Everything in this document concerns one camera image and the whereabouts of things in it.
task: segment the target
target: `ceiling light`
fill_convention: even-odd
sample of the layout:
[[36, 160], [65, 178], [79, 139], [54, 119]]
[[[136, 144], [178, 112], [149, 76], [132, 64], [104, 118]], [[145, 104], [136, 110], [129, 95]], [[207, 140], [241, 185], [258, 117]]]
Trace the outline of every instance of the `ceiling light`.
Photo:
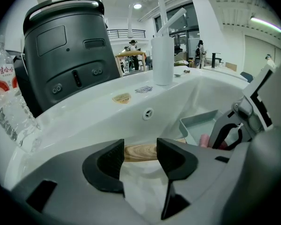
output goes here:
[[258, 19], [258, 18], [256, 18], [256, 17], [252, 17], [252, 18], [251, 18], [251, 21], [254, 21], [254, 22], [257, 22], [257, 23], [261, 23], [261, 24], [263, 24], [263, 25], [266, 25], [266, 26], [268, 26], [268, 27], [271, 27], [272, 29], [275, 29], [275, 30], [278, 31], [278, 32], [281, 32], [281, 29], [280, 29], [280, 28], [276, 27], [275, 25], [270, 24], [269, 22], [260, 20], [260, 19]]
[[141, 8], [141, 4], [137, 3], [133, 6], [135, 9], [140, 9]]

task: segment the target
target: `wooden table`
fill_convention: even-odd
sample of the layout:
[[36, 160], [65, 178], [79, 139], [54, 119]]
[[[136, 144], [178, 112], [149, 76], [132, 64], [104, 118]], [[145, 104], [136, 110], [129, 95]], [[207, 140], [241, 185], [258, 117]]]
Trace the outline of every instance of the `wooden table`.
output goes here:
[[123, 76], [123, 71], [121, 69], [120, 57], [130, 57], [130, 56], [137, 56], [137, 55], [142, 55], [142, 63], [144, 65], [144, 71], [146, 71], [147, 67], [146, 67], [146, 62], [145, 62], [145, 52], [127, 51], [127, 52], [122, 52], [122, 53], [119, 53], [118, 55], [115, 55], [115, 58], [117, 61], [117, 66], [118, 66], [118, 71], [120, 72], [121, 77]]

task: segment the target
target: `plastic water bottle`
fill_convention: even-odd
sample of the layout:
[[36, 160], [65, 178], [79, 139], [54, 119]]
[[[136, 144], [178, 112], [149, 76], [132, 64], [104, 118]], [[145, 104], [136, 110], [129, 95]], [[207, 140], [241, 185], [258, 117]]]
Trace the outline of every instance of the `plastic water bottle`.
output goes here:
[[[0, 35], [0, 125], [22, 147], [23, 140], [39, 130], [39, 126], [21, 94], [14, 62], [4, 49], [4, 41], [4, 36]], [[25, 152], [32, 152], [39, 143], [38, 139], [34, 140], [29, 150], [24, 149]]]

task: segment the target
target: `pink object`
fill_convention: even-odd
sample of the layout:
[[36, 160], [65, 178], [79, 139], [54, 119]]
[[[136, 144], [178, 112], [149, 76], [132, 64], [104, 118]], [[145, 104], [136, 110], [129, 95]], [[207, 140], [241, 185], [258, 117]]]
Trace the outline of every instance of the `pink object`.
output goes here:
[[[202, 148], [208, 148], [209, 138], [210, 138], [210, 136], [208, 134], [202, 134], [200, 141], [199, 141], [199, 146]], [[227, 143], [225, 141], [223, 141], [221, 143], [221, 145], [219, 146], [219, 150], [224, 150], [227, 147], [228, 147]]]
[[199, 141], [199, 146], [202, 148], [207, 148], [208, 147], [208, 142], [209, 142], [209, 135], [208, 134], [202, 134], [200, 141]]

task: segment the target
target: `window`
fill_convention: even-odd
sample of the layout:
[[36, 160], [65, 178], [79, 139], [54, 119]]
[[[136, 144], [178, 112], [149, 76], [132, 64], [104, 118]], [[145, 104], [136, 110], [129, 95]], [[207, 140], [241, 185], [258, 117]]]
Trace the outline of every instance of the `window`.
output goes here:
[[[185, 8], [186, 14], [184, 16], [179, 17], [177, 21], [175, 21], [170, 27], [169, 32], [177, 32], [179, 30], [186, 30], [186, 29], [197, 29], [198, 28], [198, 19], [195, 11], [194, 5], [186, 4], [183, 6], [180, 6], [178, 8], [175, 8], [169, 12], [167, 12], [168, 20], [180, 9]], [[157, 17], [155, 19], [156, 22], [156, 29], [157, 31], [162, 27], [161, 24], [161, 17]]]

